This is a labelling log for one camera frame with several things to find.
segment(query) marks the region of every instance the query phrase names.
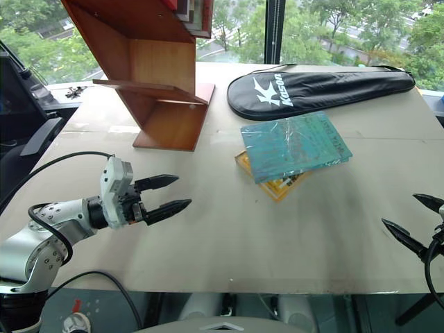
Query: book on shelf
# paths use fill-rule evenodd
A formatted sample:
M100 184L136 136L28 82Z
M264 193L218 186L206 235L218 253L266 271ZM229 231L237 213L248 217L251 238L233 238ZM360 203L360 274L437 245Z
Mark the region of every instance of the book on shelf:
M189 32L192 30L200 30L202 28L202 0L192 0L194 2L193 15L189 18L189 22L183 22L183 25Z
M180 21L189 21L189 11L190 11L191 0L178 0L177 9L174 12Z
M214 0L176 0L176 17L183 22L190 34L211 38Z
M213 5L214 5L214 0L203 0L202 26L200 30L190 31L192 35L202 38L211 38Z
M170 10L178 9L178 0L163 0Z

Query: teal book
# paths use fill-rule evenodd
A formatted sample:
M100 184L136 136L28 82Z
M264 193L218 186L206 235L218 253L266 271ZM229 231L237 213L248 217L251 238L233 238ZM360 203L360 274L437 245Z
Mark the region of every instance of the teal book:
M352 157L322 111L244 126L241 134L257 184L347 162Z

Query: wooden shelf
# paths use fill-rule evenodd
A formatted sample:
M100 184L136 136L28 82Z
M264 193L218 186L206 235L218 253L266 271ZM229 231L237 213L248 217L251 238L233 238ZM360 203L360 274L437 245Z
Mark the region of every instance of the wooden shelf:
M134 145L193 150L214 85L196 84L182 22L161 0L62 2L109 78L94 82L116 89L142 129Z

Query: yellow book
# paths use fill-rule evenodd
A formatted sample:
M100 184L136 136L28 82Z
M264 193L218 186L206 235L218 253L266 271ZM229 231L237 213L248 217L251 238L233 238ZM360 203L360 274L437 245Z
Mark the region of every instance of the yellow book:
M248 155L246 151L238 154L235 157L235 160L238 165L241 166L243 170L245 170L251 177L253 174L251 173L250 161L248 160ZM270 180L269 182L263 182L258 184L275 202L281 201L285 198L288 193L300 182L307 177L311 171L301 173L299 175L279 178L276 180Z

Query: kason logo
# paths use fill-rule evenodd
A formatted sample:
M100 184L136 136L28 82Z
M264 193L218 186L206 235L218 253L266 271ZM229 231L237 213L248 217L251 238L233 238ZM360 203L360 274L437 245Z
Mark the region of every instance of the kason logo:
M291 102L291 99L289 98L289 93L287 92L287 89L285 89L284 81L282 80L281 75L280 74L275 74L275 79L276 79L276 85L279 88L280 99L282 101L282 104L288 105L288 106L293 106L293 103ZM256 95L257 98L261 102L268 103L269 105L271 105L272 103L274 105L277 105L277 106L280 105L280 102L281 102L280 100L273 99L273 96L277 95L278 93L273 88L273 84L271 82L268 85L268 89L265 90L256 81L256 78L253 78L253 80L255 81L255 89L262 94L262 96Z

